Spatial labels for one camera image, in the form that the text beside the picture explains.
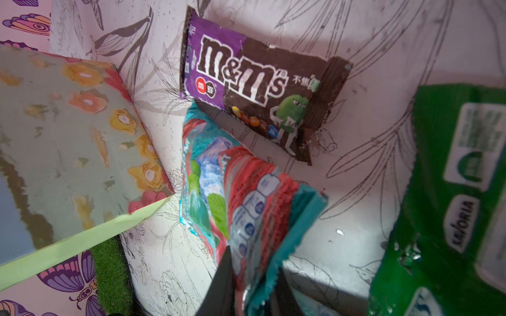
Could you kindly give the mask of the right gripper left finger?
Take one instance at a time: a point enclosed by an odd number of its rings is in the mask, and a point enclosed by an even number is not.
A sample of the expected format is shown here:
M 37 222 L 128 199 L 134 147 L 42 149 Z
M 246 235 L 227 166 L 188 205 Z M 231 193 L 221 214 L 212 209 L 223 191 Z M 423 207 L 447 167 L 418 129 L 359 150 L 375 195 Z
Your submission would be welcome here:
M 235 274 L 229 246 L 196 313 L 196 316 L 207 315 L 235 315 Z

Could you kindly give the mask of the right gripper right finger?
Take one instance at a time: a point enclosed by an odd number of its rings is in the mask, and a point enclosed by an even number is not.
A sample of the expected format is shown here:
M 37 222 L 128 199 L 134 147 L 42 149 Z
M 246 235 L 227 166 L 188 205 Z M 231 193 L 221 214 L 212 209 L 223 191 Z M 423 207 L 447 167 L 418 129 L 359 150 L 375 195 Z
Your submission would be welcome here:
M 282 268 L 278 269 L 278 280 L 272 292 L 272 315 L 303 316 Z

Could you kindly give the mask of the teal Fox's candy bag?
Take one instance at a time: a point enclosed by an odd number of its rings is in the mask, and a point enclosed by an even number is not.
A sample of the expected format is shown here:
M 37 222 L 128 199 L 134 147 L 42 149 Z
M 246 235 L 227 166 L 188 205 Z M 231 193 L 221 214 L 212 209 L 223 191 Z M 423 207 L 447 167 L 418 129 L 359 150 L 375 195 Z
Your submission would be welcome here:
M 238 315 L 263 315 L 283 262 L 328 203 L 257 158 L 196 104 L 183 124 L 181 219 L 214 261 L 231 253 Z

